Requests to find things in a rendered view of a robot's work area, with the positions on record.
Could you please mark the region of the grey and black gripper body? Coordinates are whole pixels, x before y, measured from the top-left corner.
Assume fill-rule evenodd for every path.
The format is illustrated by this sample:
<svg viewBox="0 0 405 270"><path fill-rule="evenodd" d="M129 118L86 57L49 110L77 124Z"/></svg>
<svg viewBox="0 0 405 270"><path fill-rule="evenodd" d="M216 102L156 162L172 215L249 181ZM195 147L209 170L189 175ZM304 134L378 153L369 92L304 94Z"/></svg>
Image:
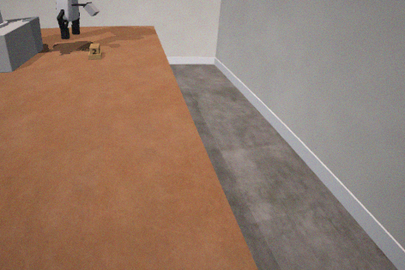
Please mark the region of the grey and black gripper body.
<svg viewBox="0 0 405 270"><path fill-rule="evenodd" d="M78 0L57 0L57 16L64 9L63 19L67 21L75 21L79 18L79 6L71 4L78 3Z"/></svg>

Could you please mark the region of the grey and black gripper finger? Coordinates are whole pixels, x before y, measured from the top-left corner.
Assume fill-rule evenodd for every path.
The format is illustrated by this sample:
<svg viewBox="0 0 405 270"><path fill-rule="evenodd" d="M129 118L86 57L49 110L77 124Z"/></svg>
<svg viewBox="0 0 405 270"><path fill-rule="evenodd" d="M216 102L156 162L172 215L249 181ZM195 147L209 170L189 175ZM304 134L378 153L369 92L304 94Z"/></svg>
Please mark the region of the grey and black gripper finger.
<svg viewBox="0 0 405 270"><path fill-rule="evenodd" d="M78 18L79 20L80 20L80 12L79 12L79 18ZM71 28L72 28L72 34L80 34L80 22L79 22L79 20L75 20L75 21L72 21L72 25L71 25Z"/></svg>
<svg viewBox="0 0 405 270"><path fill-rule="evenodd" d="M61 39L69 39L70 38L70 30L68 29L69 22L67 20L64 20L63 16L64 16L64 9L62 9L59 15L57 16L58 25L61 31Z"/></svg>

